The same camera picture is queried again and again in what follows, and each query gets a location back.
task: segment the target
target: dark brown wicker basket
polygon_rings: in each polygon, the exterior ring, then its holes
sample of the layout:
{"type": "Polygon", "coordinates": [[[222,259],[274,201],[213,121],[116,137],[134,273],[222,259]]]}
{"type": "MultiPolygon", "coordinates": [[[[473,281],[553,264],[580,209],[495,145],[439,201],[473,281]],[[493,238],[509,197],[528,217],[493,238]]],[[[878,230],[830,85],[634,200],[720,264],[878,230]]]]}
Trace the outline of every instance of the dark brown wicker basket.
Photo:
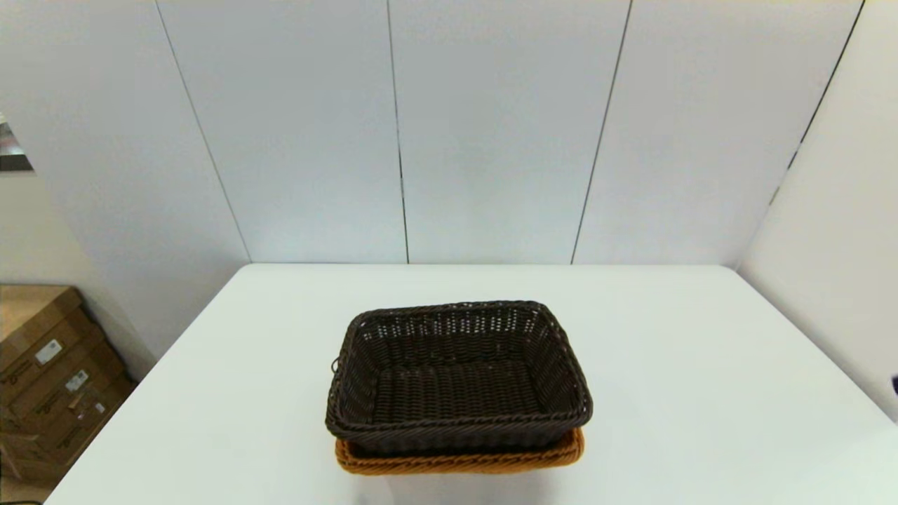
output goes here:
{"type": "Polygon", "coordinates": [[[567,335],[536,302],[366,312],[337,366],[328,430],[382,455],[545,447],[593,413],[567,335]]]}

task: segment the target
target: stacked baskets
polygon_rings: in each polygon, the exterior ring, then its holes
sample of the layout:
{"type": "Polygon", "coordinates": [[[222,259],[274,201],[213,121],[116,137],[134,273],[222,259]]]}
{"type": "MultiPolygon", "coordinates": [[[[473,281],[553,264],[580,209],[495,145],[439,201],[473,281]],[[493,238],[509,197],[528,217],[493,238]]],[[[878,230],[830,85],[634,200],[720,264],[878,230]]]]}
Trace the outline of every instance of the stacked baskets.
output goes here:
{"type": "Polygon", "coordinates": [[[542,304],[366,312],[335,365],[326,424],[349,472],[505,474],[583,452],[592,399],[542,304]]]}

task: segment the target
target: sticker on box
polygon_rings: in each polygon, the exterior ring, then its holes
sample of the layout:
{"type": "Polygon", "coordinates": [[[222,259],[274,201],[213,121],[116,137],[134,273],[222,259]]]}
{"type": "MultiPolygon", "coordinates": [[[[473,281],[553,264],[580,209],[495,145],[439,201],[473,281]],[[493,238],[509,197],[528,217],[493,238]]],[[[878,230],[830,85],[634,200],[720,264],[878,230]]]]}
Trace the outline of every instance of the sticker on box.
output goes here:
{"type": "Polygon", "coordinates": [[[34,358],[41,365],[46,365],[47,362],[50,361],[51,359],[53,359],[57,354],[59,354],[59,352],[61,350],[62,350],[62,345],[60,345],[56,339],[53,339],[52,341],[47,342],[47,345],[45,345],[41,350],[39,350],[34,355],[34,358]]]}
{"type": "Polygon", "coordinates": [[[68,382],[66,382],[66,389],[70,393],[74,393],[82,385],[84,385],[85,382],[87,382],[87,372],[81,370],[77,374],[72,376],[72,378],[68,379],[68,382]]]}

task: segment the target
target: wall panel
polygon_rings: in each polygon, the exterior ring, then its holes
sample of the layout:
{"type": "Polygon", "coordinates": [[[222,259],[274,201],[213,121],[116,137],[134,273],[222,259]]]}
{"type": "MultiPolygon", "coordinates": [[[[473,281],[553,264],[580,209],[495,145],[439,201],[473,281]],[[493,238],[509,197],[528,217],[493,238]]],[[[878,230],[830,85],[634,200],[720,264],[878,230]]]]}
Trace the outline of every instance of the wall panel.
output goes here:
{"type": "Polygon", "coordinates": [[[570,261],[628,6],[391,0],[411,262],[570,261]]]}
{"type": "Polygon", "coordinates": [[[160,2],[253,261],[405,262],[385,2],[160,2]]]}
{"type": "Polygon", "coordinates": [[[575,262],[735,265],[859,6],[637,0],[575,262]]]}

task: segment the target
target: orange wicker basket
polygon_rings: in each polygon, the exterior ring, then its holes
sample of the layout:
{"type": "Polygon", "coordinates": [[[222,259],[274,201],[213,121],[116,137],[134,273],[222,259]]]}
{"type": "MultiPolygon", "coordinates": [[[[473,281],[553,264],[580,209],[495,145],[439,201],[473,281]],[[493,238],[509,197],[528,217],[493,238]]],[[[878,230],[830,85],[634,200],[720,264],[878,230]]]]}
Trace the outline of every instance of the orange wicker basket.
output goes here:
{"type": "Polygon", "coordinates": [[[569,431],[551,447],[509,453],[366,457],[356,444],[337,439],[337,462],[347,472],[361,475],[516,474],[570,465],[583,455],[584,447],[580,428],[569,431]]]}

